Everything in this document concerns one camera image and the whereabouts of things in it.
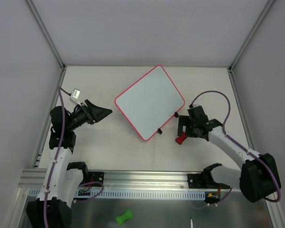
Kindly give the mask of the red whiteboard eraser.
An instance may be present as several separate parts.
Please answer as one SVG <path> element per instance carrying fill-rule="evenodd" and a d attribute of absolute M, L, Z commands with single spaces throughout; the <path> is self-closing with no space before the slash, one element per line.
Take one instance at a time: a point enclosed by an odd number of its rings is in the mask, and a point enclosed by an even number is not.
<path fill-rule="evenodd" d="M 182 132 L 180 136 L 178 136 L 175 139 L 175 142 L 179 145 L 182 145 L 182 143 L 188 138 L 185 132 Z"/>

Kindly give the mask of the pink framed whiteboard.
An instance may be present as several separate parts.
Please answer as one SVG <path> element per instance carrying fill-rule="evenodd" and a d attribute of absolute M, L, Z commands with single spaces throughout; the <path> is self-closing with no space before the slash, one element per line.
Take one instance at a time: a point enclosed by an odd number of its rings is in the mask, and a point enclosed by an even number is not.
<path fill-rule="evenodd" d="M 114 103 L 138 135 L 148 141 L 185 105 L 185 99 L 164 67 L 157 65 L 119 94 Z"/>

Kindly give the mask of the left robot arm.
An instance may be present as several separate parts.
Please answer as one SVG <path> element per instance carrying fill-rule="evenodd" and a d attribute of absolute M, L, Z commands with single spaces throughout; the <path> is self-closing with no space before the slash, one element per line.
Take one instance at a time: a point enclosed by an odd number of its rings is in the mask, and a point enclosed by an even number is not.
<path fill-rule="evenodd" d="M 68 228 L 71 226 L 71 206 L 79 185 L 89 182 L 85 162 L 71 162 L 76 134 L 83 124 L 93 125 L 113 111 L 92 104 L 89 100 L 77 104 L 73 112 L 64 106 L 50 111 L 52 127 L 49 140 L 49 165 L 35 201 L 27 204 L 26 213 L 34 228 Z"/>

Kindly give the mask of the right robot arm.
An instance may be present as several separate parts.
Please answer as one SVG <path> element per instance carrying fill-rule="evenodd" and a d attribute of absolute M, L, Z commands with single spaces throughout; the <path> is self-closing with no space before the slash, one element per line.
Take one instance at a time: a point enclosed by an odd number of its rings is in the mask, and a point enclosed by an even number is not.
<path fill-rule="evenodd" d="M 221 163 L 212 164 L 204 168 L 189 183 L 189 187 L 218 188 L 226 185 L 239 188 L 250 202 L 266 200 L 275 192 L 277 199 L 281 198 L 281 182 L 274 157 L 269 153 L 260 154 L 235 142 L 228 135 L 224 124 L 217 119 L 209 119 L 200 105 L 191 105 L 188 115 L 178 117 L 175 141 L 182 144 L 187 138 L 200 138 L 212 143 L 238 166 L 235 170 Z"/>

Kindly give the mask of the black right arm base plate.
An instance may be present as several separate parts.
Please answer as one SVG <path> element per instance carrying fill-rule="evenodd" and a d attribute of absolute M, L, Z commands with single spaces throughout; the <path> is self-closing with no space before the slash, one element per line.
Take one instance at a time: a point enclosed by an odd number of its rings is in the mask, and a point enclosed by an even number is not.
<path fill-rule="evenodd" d="M 207 183 L 207 179 L 204 177 L 202 173 L 187 174 L 187 183 L 188 183 L 189 189 L 209 189 L 210 188 L 209 184 Z"/>

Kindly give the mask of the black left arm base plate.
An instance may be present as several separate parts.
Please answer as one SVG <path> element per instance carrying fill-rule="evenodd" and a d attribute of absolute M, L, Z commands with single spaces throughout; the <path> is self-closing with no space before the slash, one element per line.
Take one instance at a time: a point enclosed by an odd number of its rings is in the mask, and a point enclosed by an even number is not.
<path fill-rule="evenodd" d="M 87 179 L 82 181 L 82 184 L 86 184 L 85 187 L 101 187 L 101 184 L 104 182 L 105 173 L 101 171 L 89 171 Z"/>

